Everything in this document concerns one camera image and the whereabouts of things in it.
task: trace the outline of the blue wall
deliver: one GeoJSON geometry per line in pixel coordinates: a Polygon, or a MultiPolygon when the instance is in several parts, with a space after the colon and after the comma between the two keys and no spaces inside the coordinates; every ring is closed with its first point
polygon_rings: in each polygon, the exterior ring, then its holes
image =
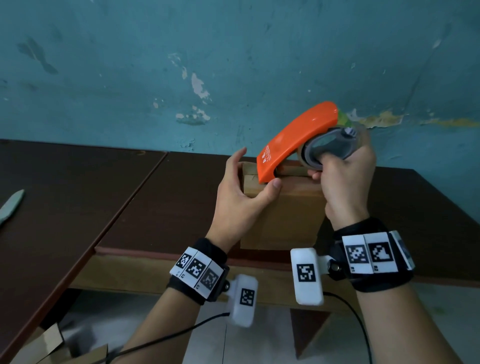
{"type": "Polygon", "coordinates": [[[0,137],[254,156],[328,99],[397,116],[372,130],[379,165],[480,221],[479,18],[466,0],[3,2],[0,137]]]}

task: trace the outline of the right hand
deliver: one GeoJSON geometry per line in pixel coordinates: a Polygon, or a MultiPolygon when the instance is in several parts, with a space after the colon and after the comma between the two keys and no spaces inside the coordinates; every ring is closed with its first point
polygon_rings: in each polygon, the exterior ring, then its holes
{"type": "Polygon", "coordinates": [[[334,230],[365,220],[370,215],[367,198],[376,156],[366,129],[360,130],[361,147],[342,160],[330,153],[320,157],[323,171],[309,170],[314,180],[320,180],[327,200],[325,214],[334,230]]]}

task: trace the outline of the forearm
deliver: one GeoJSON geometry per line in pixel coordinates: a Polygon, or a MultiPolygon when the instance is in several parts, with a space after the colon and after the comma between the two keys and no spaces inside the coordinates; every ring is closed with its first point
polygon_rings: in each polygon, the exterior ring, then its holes
{"type": "MultiPolygon", "coordinates": [[[[172,288],[162,294],[145,321],[125,344],[123,350],[159,339],[195,325],[200,305],[172,288]]],[[[114,364],[168,363],[181,364],[191,332],[152,345],[114,360],[114,364]]]]}
{"type": "Polygon", "coordinates": [[[357,297],[378,364],[459,364],[410,284],[357,297]]]}

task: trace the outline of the hand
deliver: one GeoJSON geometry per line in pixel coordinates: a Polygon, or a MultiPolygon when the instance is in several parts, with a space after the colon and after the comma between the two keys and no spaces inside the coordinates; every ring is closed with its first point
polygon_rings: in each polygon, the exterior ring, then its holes
{"type": "Polygon", "coordinates": [[[275,178],[255,198],[245,196],[240,189],[238,171],[239,160],[246,152],[244,147],[227,160],[225,175],[218,186],[212,226],[206,235],[226,253],[247,233],[261,211],[278,197],[282,187],[282,181],[275,178]]]}
{"type": "Polygon", "coordinates": [[[366,129],[360,130],[362,146],[342,160],[330,153],[320,156],[323,172],[309,170],[314,180],[320,180],[327,200],[325,214],[334,230],[365,220],[370,215],[367,198],[376,157],[366,129]]]}

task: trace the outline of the fingernail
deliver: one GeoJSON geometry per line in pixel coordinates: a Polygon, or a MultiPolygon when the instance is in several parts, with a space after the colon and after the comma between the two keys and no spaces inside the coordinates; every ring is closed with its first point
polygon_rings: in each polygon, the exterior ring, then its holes
{"type": "Polygon", "coordinates": [[[275,179],[273,180],[273,186],[274,186],[275,188],[280,188],[281,185],[282,185],[282,181],[281,181],[279,178],[275,178],[275,179]]]}

